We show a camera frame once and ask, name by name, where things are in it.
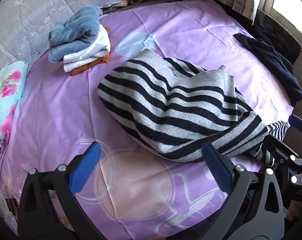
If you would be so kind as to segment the floral light blue pillow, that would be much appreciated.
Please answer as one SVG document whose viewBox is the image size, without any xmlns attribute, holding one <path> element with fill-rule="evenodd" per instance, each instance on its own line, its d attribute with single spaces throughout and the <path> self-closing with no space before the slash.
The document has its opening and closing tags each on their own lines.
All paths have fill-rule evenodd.
<svg viewBox="0 0 302 240">
<path fill-rule="evenodd" d="M 24 92 L 27 71 L 25 61 L 16 61 L 0 70 L 0 153 L 11 136 L 14 113 Z"/>
</svg>

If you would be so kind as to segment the orange folded garment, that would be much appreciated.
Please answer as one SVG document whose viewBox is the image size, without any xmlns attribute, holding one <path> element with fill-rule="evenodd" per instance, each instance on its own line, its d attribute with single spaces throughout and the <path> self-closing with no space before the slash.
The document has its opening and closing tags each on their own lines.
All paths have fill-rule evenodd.
<svg viewBox="0 0 302 240">
<path fill-rule="evenodd" d="M 83 72 L 83 71 L 91 68 L 95 64 L 108 63 L 109 59 L 110 59 L 110 52 L 107 55 L 105 55 L 105 56 L 103 56 L 103 57 L 101 57 L 101 58 L 99 58 L 99 59 L 97 59 L 97 60 L 95 60 L 95 61 L 93 61 L 91 63 L 85 64 L 85 65 L 83 65 L 81 67 L 78 67 L 78 68 L 72 70 L 70 73 L 71 73 L 71 75 L 77 75 L 77 74 L 79 74 L 79 73 L 81 73 L 81 72 Z"/>
</svg>

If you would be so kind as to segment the white folded garment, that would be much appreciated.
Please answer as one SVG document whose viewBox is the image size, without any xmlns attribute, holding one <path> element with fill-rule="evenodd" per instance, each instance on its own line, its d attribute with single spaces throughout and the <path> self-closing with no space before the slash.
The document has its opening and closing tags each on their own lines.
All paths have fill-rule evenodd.
<svg viewBox="0 0 302 240">
<path fill-rule="evenodd" d="M 107 28 L 99 25 L 99 34 L 96 40 L 88 48 L 67 54 L 63 57 L 63 68 L 66 73 L 91 63 L 105 55 L 111 50 L 111 43 Z"/>
</svg>

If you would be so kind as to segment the blue fleece folded garment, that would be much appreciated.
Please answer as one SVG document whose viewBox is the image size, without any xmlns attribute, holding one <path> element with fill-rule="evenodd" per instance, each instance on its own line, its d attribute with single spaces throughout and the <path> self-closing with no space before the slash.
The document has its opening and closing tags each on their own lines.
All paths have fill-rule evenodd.
<svg viewBox="0 0 302 240">
<path fill-rule="evenodd" d="M 48 61 L 62 61 L 65 55 L 88 48 L 98 37 L 99 7 L 83 7 L 65 22 L 57 22 L 48 34 Z"/>
</svg>

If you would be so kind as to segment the purple printed bed sheet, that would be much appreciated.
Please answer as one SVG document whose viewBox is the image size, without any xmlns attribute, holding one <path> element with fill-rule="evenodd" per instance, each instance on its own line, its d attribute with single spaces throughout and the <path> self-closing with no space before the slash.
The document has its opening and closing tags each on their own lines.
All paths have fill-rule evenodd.
<svg viewBox="0 0 302 240">
<path fill-rule="evenodd" d="M 242 26 L 211 0 L 156 4 L 102 19 L 111 59 L 70 75 L 46 52 L 11 108 L 0 191 L 19 200 L 30 169 L 53 171 L 93 142 L 102 156 L 76 198 L 108 239 L 169 237 L 205 221 L 227 195 L 201 147 L 250 171 L 267 128 L 293 111 L 279 81 L 234 37 Z"/>
</svg>

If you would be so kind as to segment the black white striped sweater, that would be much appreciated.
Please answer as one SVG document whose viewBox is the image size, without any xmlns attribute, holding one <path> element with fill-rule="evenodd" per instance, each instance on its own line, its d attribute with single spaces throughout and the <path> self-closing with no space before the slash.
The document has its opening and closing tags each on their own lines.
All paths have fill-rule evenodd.
<svg viewBox="0 0 302 240">
<path fill-rule="evenodd" d="M 272 165 L 263 141 L 267 135 L 283 140 L 290 126 L 263 123 L 225 66 L 205 70 L 148 49 L 107 74 L 98 95 L 141 146 L 179 163 L 200 162 L 210 142 L 222 155 L 248 153 Z"/>
</svg>

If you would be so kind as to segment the dark navy garment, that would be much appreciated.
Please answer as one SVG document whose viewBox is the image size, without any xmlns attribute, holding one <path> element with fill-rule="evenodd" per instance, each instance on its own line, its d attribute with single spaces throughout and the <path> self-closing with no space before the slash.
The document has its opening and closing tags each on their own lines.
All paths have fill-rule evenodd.
<svg viewBox="0 0 302 240">
<path fill-rule="evenodd" d="M 233 36 L 274 75 L 286 91 L 291 106 L 296 107 L 302 100 L 302 88 L 293 73 L 292 64 L 261 39 L 254 39 L 241 33 Z"/>
</svg>

